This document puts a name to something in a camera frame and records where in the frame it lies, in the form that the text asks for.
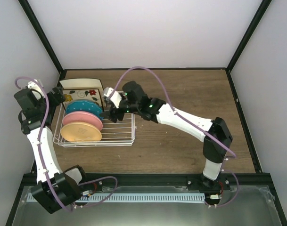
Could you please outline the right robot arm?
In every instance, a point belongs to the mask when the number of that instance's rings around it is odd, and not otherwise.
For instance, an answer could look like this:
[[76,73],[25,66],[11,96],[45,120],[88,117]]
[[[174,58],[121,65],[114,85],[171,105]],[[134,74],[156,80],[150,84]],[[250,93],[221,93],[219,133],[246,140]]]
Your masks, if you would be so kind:
[[208,190],[218,185],[224,158],[233,141],[222,118],[201,118],[171,107],[164,100],[148,97],[135,81],[124,84],[121,92],[107,87],[102,97],[111,107],[101,116],[112,122],[121,121],[126,113],[132,113],[146,121],[168,125],[197,138],[203,143],[203,156],[206,159],[200,183]]

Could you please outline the teal dotted plate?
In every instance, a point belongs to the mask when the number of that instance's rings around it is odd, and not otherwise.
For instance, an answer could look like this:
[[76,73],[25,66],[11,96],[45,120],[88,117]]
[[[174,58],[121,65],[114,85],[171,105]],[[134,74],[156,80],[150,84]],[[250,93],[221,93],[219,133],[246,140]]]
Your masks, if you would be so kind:
[[79,100],[72,101],[66,106],[66,114],[76,112],[76,111],[88,112],[99,117],[101,120],[103,119],[103,117],[100,115],[101,113],[103,113],[103,110],[94,101],[90,101],[86,99],[79,99]]

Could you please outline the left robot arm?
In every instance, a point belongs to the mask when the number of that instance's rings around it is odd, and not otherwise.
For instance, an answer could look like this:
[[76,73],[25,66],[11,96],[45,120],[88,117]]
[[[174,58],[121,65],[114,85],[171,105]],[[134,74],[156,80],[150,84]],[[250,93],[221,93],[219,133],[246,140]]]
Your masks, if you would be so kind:
[[20,87],[14,98],[22,109],[18,116],[21,131],[31,143],[37,167],[37,184],[31,188],[31,194],[50,214],[60,209],[72,212],[89,179],[81,166],[62,171],[57,161],[49,109],[64,101],[62,89],[55,87],[46,93],[39,80],[23,79],[28,84]]

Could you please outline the pink round plate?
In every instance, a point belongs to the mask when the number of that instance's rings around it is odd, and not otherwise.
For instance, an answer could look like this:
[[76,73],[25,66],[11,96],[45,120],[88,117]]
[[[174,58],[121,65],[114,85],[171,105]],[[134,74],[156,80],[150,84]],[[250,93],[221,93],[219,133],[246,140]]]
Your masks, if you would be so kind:
[[103,128],[103,123],[99,117],[85,111],[71,112],[63,118],[63,125],[67,125],[72,122],[85,122],[95,126],[99,131]]

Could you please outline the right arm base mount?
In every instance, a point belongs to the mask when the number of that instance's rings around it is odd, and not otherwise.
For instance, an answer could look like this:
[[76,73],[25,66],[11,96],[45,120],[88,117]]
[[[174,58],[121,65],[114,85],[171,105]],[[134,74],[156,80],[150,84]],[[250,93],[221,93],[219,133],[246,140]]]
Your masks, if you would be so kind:
[[203,174],[190,174],[186,177],[186,182],[190,190],[199,190],[200,192],[218,192],[230,190],[230,186],[225,183],[227,178],[224,175],[219,175],[214,181],[206,178]]

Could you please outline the orange round plate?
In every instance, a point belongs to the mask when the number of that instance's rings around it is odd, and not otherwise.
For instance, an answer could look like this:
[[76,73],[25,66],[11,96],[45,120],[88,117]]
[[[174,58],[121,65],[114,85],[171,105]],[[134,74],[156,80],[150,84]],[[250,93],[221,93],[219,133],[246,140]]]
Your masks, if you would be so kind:
[[85,122],[64,125],[60,134],[68,142],[98,142],[102,139],[101,132],[95,126]]

